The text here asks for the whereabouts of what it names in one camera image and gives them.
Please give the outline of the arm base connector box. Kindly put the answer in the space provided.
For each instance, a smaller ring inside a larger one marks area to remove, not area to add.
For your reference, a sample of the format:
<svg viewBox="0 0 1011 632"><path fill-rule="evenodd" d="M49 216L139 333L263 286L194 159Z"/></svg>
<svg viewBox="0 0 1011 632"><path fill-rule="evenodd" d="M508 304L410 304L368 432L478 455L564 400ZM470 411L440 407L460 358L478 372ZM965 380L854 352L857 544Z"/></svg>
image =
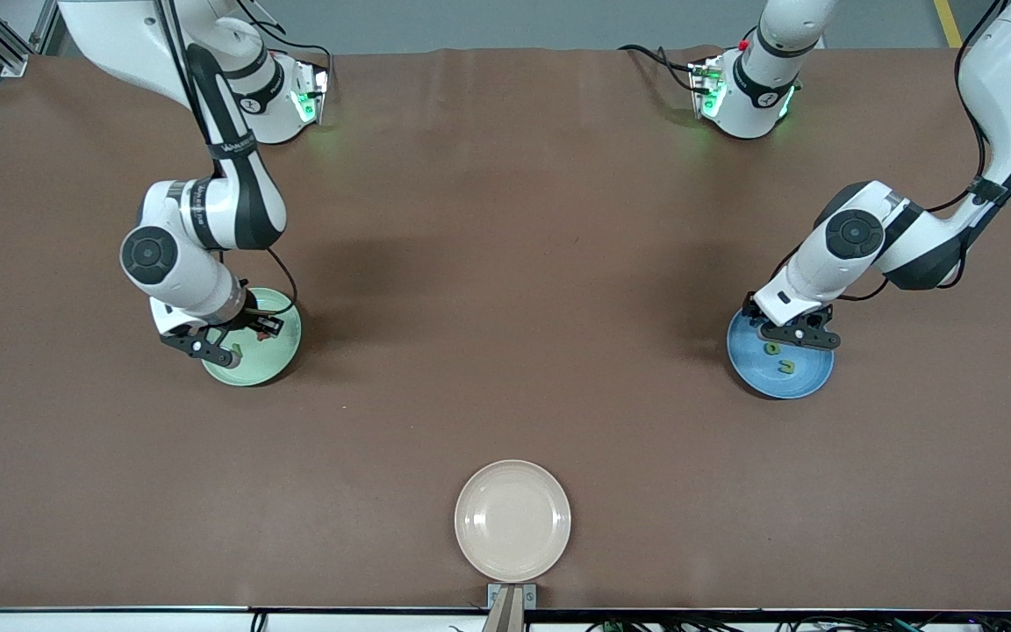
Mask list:
<svg viewBox="0 0 1011 632"><path fill-rule="evenodd" d="M687 64L692 91L692 104L697 119L714 119L723 96L726 96L725 64L723 55L709 57Z"/></svg>
<svg viewBox="0 0 1011 632"><path fill-rule="evenodd" d="M294 60L290 68L289 85L298 116L305 124L319 125L329 88L329 69L301 60Z"/></svg>

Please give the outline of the light green plate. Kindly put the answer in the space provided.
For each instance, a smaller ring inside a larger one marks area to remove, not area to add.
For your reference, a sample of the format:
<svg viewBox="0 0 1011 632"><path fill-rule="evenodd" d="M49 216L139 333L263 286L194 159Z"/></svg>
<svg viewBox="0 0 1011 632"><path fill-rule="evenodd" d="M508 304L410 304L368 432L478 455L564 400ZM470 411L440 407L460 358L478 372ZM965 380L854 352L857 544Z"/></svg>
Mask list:
<svg viewBox="0 0 1011 632"><path fill-rule="evenodd" d="M258 300L258 308L277 312L277 318L284 320L285 325L281 335L273 339L257 339L252 329L247 327L229 332L224 345L229 348L232 344L240 344L240 364L236 368L225 369L202 363L205 371L222 384L248 387L268 383L288 368L301 342L304 324L298 309L289 305L289 297L268 288L257 287L252 292Z"/></svg>

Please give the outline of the blue plate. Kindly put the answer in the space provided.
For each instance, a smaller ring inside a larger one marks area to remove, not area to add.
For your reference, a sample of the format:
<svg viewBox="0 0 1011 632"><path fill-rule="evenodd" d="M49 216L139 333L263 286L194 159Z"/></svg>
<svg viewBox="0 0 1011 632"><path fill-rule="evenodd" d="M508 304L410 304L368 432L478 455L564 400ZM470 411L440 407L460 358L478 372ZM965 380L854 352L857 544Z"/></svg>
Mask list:
<svg viewBox="0 0 1011 632"><path fill-rule="evenodd" d="M763 340L756 332L759 323L736 312L726 336L728 359L738 377L753 391L770 399L803 399L816 393L832 375L835 355L821 349L779 344L779 355L766 355ZM778 361L794 360L793 375L778 371Z"/></svg>

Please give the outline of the brown table cover sheet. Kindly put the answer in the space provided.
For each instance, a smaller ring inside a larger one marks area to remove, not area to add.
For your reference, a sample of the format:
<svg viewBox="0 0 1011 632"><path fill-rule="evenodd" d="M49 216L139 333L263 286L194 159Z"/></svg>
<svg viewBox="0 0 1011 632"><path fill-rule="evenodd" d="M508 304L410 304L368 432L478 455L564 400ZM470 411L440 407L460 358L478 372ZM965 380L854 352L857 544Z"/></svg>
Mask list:
<svg viewBox="0 0 1011 632"><path fill-rule="evenodd" d="M546 607L1011 609L1011 203L951 291L841 303L834 375L761 399L725 333L844 185L937 205L976 148L948 49L819 49L735 141L641 57L344 56L261 149L304 339L229 388L119 265L190 114L88 61L0 84L0 607L465 607L455 500L572 503Z"/></svg>

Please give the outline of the beige plate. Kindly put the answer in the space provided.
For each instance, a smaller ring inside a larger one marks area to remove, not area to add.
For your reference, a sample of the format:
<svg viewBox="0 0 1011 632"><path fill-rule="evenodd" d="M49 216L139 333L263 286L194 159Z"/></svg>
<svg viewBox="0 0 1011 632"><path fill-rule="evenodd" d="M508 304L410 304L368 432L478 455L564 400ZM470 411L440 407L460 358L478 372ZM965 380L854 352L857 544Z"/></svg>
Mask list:
<svg viewBox="0 0 1011 632"><path fill-rule="evenodd" d="M561 559L572 535L572 508L541 465L505 459L470 476L453 524L462 555L477 571L497 583L523 584Z"/></svg>

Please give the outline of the white table edge rail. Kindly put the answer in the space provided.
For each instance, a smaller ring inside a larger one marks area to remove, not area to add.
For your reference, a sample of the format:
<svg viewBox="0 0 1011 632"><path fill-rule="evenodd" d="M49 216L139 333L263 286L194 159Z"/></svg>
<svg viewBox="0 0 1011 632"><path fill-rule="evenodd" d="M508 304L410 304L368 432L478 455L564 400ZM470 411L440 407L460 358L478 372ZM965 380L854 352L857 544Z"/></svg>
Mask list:
<svg viewBox="0 0 1011 632"><path fill-rule="evenodd" d="M241 612L0 612L0 632L482 632L485 616L441 614L247 614ZM912 624L862 632L911 632ZM856 632L839 621L529 621L528 632Z"/></svg>

